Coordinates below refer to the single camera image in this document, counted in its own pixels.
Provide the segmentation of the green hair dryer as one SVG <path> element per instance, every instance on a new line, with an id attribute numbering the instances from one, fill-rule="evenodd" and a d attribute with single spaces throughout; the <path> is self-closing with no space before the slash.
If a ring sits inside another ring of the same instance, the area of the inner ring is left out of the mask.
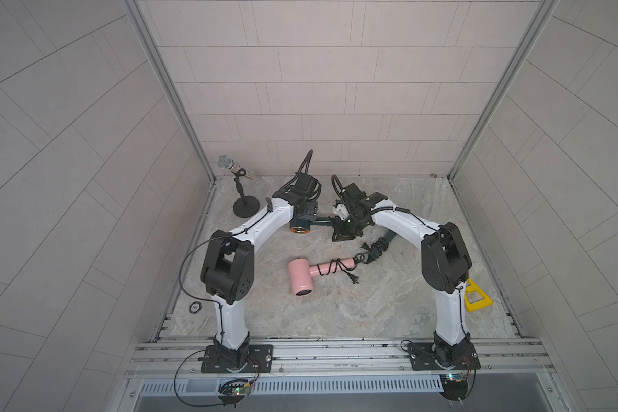
<path id="1" fill-rule="evenodd" d="M 367 251 L 365 264 L 371 264 L 378 260 L 388 249 L 391 242 L 396 238 L 397 234 L 388 230 L 386 234 L 378 238 L 372 245 L 364 244 L 362 247 Z"/>
<path id="2" fill-rule="evenodd" d="M 324 226 L 332 228 L 336 217 L 317 216 L 312 219 L 293 218 L 289 223 L 289 231 L 297 234 L 308 234 L 313 226 Z"/>

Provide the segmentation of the pink hair dryer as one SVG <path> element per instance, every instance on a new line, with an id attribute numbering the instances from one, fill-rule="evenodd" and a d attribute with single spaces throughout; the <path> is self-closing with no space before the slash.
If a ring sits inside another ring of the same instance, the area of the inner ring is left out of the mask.
<path id="1" fill-rule="evenodd" d="M 350 274 L 357 266 L 355 259 L 332 259 L 329 263 L 310 265 L 307 259 L 294 259 L 288 263 L 288 279 L 295 296 L 309 295 L 314 291 L 316 277 L 343 272 Z"/>

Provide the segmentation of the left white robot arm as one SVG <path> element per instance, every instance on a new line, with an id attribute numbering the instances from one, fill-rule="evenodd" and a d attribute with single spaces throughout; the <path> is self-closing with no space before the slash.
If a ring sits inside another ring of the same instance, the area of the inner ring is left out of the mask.
<path id="1" fill-rule="evenodd" d="M 200 280 L 216 309 L 217 330 L 209 354 L 219 366 L 236 372 L 247 364 L 250 333 L 244 300 L 253 285 L 257 249 L 304 211 L 317 191 L 314 185 L 281 189 L 238 228 L 211 235 Z"/>

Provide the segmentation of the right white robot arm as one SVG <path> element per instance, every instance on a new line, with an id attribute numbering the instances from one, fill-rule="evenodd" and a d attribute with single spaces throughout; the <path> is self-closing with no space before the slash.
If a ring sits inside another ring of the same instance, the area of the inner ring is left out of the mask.
<path id="1" fill-rule="evenodd" d="M 421 252 L 421 271 L 434 290 L 436 328 L 430 350 L 408 346 L 419 359 L 446 370 L 481 367 L 465 324 L 465 288 L 472 266 L 470 254 L 457 225 L 423 220 L 386 196 L 367 195 L 353 185 L 337 192 L 333 208 L 333 240 L 352 240 L 364 228 L 379 225 L 404 238 Z"/>

